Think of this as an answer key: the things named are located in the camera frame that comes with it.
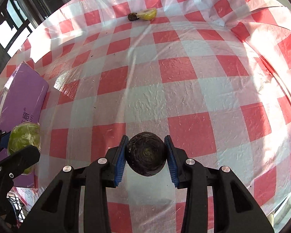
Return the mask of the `green fruit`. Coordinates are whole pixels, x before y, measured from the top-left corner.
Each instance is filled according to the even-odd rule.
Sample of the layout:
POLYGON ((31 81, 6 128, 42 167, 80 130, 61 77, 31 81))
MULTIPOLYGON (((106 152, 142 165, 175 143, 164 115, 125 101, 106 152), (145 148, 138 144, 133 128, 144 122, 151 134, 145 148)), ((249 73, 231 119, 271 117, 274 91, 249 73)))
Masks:
POLYGON ((28 145, 33 145, 41 151, 41 130, 39 124, 24 122, 14 127, 9 136, 7 154, 8 156, 13 155, 28 145))

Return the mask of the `dark passion fruit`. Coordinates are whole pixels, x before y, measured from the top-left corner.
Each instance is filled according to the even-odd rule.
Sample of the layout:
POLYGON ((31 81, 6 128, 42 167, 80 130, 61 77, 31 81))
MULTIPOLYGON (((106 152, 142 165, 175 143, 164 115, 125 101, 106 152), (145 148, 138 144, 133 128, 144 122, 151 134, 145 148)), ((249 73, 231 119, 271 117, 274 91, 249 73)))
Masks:
POLYGON ((167 156, 168 150, 163 140, 148 131, 133 136, 125 148, 125 159, 130 168, 145 177, 159 173, 167 156))
POLYGON ((130 13, 128 16, 127 16, 128 20, 133 22, 133 21, 137 21, 139 19, 139 16, 137 13, 130 13))

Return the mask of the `halved pear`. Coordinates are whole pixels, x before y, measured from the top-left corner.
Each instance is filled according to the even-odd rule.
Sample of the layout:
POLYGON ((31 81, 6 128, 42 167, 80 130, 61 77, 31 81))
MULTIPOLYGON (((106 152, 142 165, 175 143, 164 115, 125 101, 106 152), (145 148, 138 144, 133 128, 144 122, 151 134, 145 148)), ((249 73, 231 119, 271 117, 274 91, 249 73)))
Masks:
POLYGON ((138 19, 144 20, 144 21, 152 21, 153 19, 155 19, 157 16, 157 9, 154 8, 150 8, 150 9, 146 9, 146 10, 142 10, 141 12, 138 12, 136 14, 136 17, 138 19))

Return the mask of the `purple cardboard box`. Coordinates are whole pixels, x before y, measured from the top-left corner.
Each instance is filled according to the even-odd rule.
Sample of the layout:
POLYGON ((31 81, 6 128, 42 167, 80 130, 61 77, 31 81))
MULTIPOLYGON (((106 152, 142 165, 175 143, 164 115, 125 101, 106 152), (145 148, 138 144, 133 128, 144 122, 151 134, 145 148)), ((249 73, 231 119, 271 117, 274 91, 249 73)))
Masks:
POLYGON ((37 124, 48 88, 27 63, 17 66, 0 95, 0 130, 10 132, 22 123, 37 124))

